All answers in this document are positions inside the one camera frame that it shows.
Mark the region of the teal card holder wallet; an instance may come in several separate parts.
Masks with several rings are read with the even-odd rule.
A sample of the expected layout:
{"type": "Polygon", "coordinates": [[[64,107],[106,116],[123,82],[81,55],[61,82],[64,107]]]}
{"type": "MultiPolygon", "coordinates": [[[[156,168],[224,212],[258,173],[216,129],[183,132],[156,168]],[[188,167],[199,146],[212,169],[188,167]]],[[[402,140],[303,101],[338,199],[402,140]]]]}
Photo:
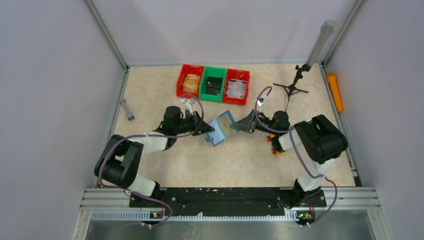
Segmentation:
{"type": "Polygon", "coordinates": [[[216,147],[226,139],[236,135],[240,130],[231,127],[236,121],[233,118],[232,113],[227,110],[209,121],[207,124],[214,128],[214,131],[208,132],[204,138],[207,143],[211,143],[216,147]]]}

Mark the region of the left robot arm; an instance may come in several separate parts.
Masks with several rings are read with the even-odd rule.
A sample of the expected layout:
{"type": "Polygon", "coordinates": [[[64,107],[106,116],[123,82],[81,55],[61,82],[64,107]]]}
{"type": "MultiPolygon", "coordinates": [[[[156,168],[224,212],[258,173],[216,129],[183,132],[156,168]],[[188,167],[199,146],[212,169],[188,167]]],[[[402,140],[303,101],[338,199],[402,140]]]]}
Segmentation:
{"type": "Polygon", "coordinates": [[[141,200],[154,207],[160,202],[160,184],[138,173],[142,156],[170,149],[178,136],[199,136],[214,130],[197,111],[169,106],[158,128],[147,135],[129,139],[113,135],[96,163],[94,175],[100,181],[141,194],[141,200]]]}

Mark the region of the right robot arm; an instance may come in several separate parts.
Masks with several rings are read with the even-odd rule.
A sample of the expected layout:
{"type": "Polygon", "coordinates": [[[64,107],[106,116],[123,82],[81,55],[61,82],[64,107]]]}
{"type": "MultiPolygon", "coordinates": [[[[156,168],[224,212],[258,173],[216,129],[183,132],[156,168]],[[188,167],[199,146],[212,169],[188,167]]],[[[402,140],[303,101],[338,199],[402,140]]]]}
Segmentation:
{"type": "Polygon", "coordinates": [[[307,206],[321,189],[330,166],[348,147],[348,141],[341,131],[320,114],[310,121],[301,121],[290,125],[285,111],[276,111],[272,118],[262,112],[252,110],[248,116],[231,124],[231,128],[249,134],[255,131],[268,133],[274,155],[294,150],[300,155],[299,146],[303,146],[309,159],[301,160],[303,173],[293,185],[293,189],[284,194],[280,203],[285,208],[307,206]]]}

